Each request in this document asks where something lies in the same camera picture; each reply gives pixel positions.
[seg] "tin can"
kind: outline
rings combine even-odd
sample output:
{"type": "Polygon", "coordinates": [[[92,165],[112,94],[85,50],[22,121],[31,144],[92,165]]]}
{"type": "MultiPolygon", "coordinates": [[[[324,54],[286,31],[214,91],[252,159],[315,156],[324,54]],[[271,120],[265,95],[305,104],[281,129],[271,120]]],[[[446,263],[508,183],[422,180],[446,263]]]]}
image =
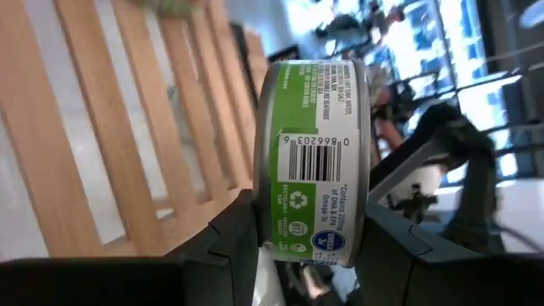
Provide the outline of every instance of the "tin can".
{"type": "Polygon", "coordinates": [[[350,265],[365,220],[371,119],[360,60],[284,61],[258,108],[253,190],[274,259],[350,265]]]}

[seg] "blue logo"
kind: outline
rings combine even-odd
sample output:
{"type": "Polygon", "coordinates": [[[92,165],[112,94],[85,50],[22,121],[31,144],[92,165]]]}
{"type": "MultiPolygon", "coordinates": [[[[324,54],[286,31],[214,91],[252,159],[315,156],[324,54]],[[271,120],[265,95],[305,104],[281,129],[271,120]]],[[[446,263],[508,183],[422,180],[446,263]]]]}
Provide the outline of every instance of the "blue logo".
{"type": "Polygon", "coordinates": [[[342,235],[332,230],[323,230],[315,234],[312,242],[314,243],[314,247],[317,247],[321,251],[337,251],[346,244],[342,235]]]}

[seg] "recycling symbol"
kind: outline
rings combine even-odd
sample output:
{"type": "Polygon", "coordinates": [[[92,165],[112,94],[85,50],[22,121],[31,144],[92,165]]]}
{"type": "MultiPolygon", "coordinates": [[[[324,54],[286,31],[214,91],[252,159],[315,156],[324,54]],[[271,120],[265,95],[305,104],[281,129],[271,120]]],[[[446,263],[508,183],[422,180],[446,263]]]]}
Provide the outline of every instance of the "recycling symbol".
{"type": "Polygon", "coordinates": [[[303,195],[300,191],[291,193],[289,205],[295,209],[300,209],[308,205],[308,197],[303,195]]]}

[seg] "person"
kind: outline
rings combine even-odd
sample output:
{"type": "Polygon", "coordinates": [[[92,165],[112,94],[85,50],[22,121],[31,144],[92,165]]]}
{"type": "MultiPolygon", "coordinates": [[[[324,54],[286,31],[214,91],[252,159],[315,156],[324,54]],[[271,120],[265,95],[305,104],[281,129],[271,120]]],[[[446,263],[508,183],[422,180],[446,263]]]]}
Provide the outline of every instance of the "person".
{"type": "MultiPolygon", "coordinates": [[[[379,66],[371,66],[367,69],[366,75],[369,80],[371,107],[391,103],[394,93],[393,89],[387,86],[388,71],[379,66]]],[[[397,150],[404,142],[404,137],[391,120],[377,118],[374,125],[378,137],[386,142],[390,151],[397,150]]],[[[372,164],[379,162],[376,160],[378,156],[372,158],[374,159],[371,161],[372,164]]],[[[390,199],[394,204],[411,199],[414,195],[414,186],[417,186],[418,193],[421,195],[433,196],[447,172],[448,169],[444,165],[419,167],[390,192],[390,199]]]]}
{"type": "Polygon", "coordinates": [[[400,6],[393,6],[386,16],[383,11],[379,10],[377,5],[372,5],[369,18],[358,21],[352,14],[340,14],[326,27],[315,29],[315,35],[319,38],[336,39],[346,31],[356,30],[360,32],[361,36],[365,37],[365,43],[371,43],[372,28],[376,27],[379,29],[381,37],[385,37],[392,24],[404,20],[404,10],[400,6]]]}

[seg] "barcode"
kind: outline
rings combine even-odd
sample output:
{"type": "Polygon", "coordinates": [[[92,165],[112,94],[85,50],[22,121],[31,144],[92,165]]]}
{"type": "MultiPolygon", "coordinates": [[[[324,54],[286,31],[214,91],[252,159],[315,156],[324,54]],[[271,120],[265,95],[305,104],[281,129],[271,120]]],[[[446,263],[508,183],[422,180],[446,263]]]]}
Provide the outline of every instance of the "barcode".
{"type": "Polygon", "coordinates": [[[297,144],[291,140],[289,179],[299,181],[339,182],[342,144],[297,144]]]}

